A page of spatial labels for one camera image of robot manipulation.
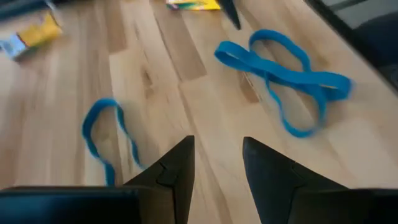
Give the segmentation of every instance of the blue resistance band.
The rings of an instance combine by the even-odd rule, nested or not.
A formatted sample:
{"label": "blue resistance band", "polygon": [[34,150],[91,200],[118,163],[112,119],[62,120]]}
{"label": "blue resistance band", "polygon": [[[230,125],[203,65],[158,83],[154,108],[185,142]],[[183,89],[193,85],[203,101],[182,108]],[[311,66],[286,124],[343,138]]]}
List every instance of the blue resistance band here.
{"label": "blue resistance band", "polygon": [[[302,63],[303,72],[289,70],[273,61],[258,56],[253,49],[257,40],[273,40],[282,44]],[[259,30],[250,37],[249,51],[230,41],[220,43],[215,51],[215,57],[223,64],[253,73],[265,80],[266,87],[271,97],[277,102],[279,114],[285,129],[298,138],[305,138],[314,134],[322,127],[326,120],[326,106],[329,101],[346,99],[351,91],[352,82],[349,78],[331,72],[313,72],[310,58],[299,46],[295,45],[288,37],[273,30]],[[269,83],[289,86],[311,95],[318,104],[318,121],[313,128],[300,130],[293,127],[285,117],[282,102],[277,94],[271,90]]]}
{"label": "blue resistance band", "polygon": [[130,135],[127,132],[126,126],[124,125],[124,112],[123,112],[123,109],[121,108],[121,106],[114,99],[103,98],[103,99],[98,100],[97,102],[94,103],[94,105],[91,107],[91,109],[87,113],[86,118],[83,122],[81,132],[82,132],[84,140],[86,141],[88,150],[90,150],[91,155],[93,155],[93,157],[95,157],[97,160],[99,160],[104,165],[106,185],[114,186],[115,185],[115,171],[113,169],[113,166],[106,159],[104,159],[100,156],[97,148],[95,147],[93,139],[91,138],[91,129],[93,128],[95,121],[97,120],[101,111],[110,106],[116,108],[116,117],[118,119],[119,126],[124,131],[127,138],[130,140],[132,158],[134,159],[134,162],[141,169],[144,169],[144,166],[140,163],[140,160],[139,160],[137,144],[136,144],[136,142],[134,142],[133,138],[130,137]]}

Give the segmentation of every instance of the wood grain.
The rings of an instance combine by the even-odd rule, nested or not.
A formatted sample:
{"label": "wood grain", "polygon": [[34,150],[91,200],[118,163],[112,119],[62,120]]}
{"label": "wood grain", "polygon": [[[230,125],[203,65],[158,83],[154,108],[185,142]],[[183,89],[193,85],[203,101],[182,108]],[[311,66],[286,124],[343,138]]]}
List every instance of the wood grain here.
{"label": "wood grain", "polygon": [[[160,0],[95,0],[60,9],[64,35],[21,63],[0,55],[0,187],[103,185],[103,168],[80,136],[90,106],[114,97],[150,165],[186,135],[196,137],[196,179],[189,223],[260,223],[244,173],[241,145],[252,136],[348,187],[398,187],[398,98],[304,2],[238,2],[242,30],[220,11],[170,11]],[[0,24],[0,37],[37,19]],[[214,58],[223,40],[247,46],[257,29],[274,29],[302,46],[314,70],[355,81],[352,97],[330,105],[326,127],[297,139],[254,75]],[[275,43],[263,57],[300,70]],[[292,123],[308,127],[310,98],[273,85]],[[130,145],[105,111],[93,131],[115,166],[117,183],[140,173]]]}

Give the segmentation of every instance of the blue rubber band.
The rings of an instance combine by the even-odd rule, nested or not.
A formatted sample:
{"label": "blue rubber band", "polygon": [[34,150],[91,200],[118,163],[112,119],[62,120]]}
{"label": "blue rubber band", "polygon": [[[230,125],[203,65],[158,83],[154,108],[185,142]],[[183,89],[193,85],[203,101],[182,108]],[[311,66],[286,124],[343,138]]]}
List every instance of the blue rubber band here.
{"label": "blue rubber band", "polygon": [[[282,44],[302,63],[302,72],[289,70],[278,63],[258,56],[253,49],[253,43],[257,40],[273,40]],[[313,72],[310,58],[299,46],[295,45],[288,37],[273,30],[259,30],[249,39],[249,51],[230,41],[220,43],[215,51],[215,57],[223,64],[253,73],[265,80],[266,87],[271,97],[279,107],[280,119],[284,128],[293,136],[305,138],[313,135],[326,120],[326,109],[329,101],[347,99],[352,81],[340,74],[331,72]],[[293,127],[285,117],[282,102],[277,94],[270,88],[269,83],[289,86],[295,90],[311,95],[318,104],[318,121],[314,127],[300,130]]]}
{"label": "blue rubber band", "polygon": [[86,115],[86,118],[83,122],[81,133],[83,135],[84,140],[86,141],[88,150],[90,151],[91,155],[99,160],[104,165],[105,170],[105,181],[107,186],[114,186],[115,185],[115,171],[112,166],[106,159],[102,158],[98,153],[98,150],[91,138],[91,130],[93,129],[93,125],[95,121],[98,119],[101,111],[103,111],[107,107],[115,107],[116,108],[116,117],[119,123],[120,128],[126,134],[126,137],[130,140],[131,143],[131,152],[132,158],[134,162],[141,168],[144,169],[144,166],[140,163],[139,156],[138,156],[138,148],[136,142],[130,137],[129,133],[127,132],[126,125],[124,124],[124,112],[121,106],[116,102],[114,99],[103,98],[98,100],[94,103],[91,107],[89,112]]}

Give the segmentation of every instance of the wooden floor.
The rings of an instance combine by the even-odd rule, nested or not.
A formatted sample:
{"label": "wooden floor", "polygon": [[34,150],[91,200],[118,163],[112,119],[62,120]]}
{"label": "wooden floor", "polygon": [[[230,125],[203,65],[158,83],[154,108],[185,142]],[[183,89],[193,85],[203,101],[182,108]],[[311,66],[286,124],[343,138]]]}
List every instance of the wooden floor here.
{"label": "wooden floor", "polygon": [[[398,187],[396,95],[301,0],[242,0],[238,7],[241,31],[222,12],[170,11],[163,0],[63,7],[63,37],[21,63],[0,55],[0,187],[103,185],[103,168],[80,135],[86,112],[103,97],[123,105],[147,165],[195,135],[190,223],[260,223],[243,168],[244,136],[348,187]],[[36,17],[3,22],[0,36]],[[261,79],[213,56],[223,40],[247,46],[260,28],[291,37],[310,54],[314,70],[356,82],[351,99],[330,105],[326,127],[312,138],[285,132]],[[281,46],[257,47],[263,56],[300,69]],[[291,122],[313,124],[310,98],[273,88]],[[118,184],[140,172],[112,110],[102,114],[93,136],[114,164]]]}

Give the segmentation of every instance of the blue elastic band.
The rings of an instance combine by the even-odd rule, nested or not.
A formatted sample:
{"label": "blue elastic band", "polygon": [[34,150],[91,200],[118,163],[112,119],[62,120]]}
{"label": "blue elastic band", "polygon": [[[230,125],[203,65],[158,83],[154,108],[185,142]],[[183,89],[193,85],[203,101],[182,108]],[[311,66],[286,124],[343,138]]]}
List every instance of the blue elastic band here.
{"label": "blue elastic band", "polygon": [[[273,61],[261,58],[255,53],[253,43],[257,40],[274,40],[282,44],[302,63],[303,72],[291,71]],[[349,78],[331,72],[313,72],[308,55],[288,37],[273,30],[259,30],[250,37],[250,51],[238,44],[224,41],[218,46],[215,56],[223,64],[250,72],[265,80],[266,87],[279,107],[280,118],[285,129],[298,138],[311,136],[326,120],[326,105],[329,101],[346,99],[351,91],[352,82]],[[318,103],[318,121],[313,128],[299,130],[285,118],[282,102],[271,90],[269,82],[289,86],[295,90],[311,95]]]}
{"label": "blue elastic band", "polygon": [[101,111],[110,106],[116,108],[116,117],[118,118],[119,126],[124,131],[127,138],[130,140],[132,158],[134,159],[134,162],[141,169],[144,169],[144,166],[140,163],[140,160],[139,160],[137,144],[134,142],[133,138],[130,137],[130,135],[127,132],[126,126],[124,125],[124,113],[123,113],[123,109],[121,108],[121,106],[114,99],[103,98],[103,99],[98,100],[97,102],[94,103],[94,105],[91,107],[91,109],[87,113],[86,118],[83,122],[81,133],[83,135],[83,138],[86,141],[88,150],[90,150],[91,155],[93,155],[97,160],[99,160],[104,165],[106,185],[114,186],[115,185],[115,171],[113,169],[113,166],[106,159],[104,159],[100,156],[100,154],[98,153],[98,150],[95,147],[94,142],[91,138],[91,129],[93,128],[95,121],[97,120]]}

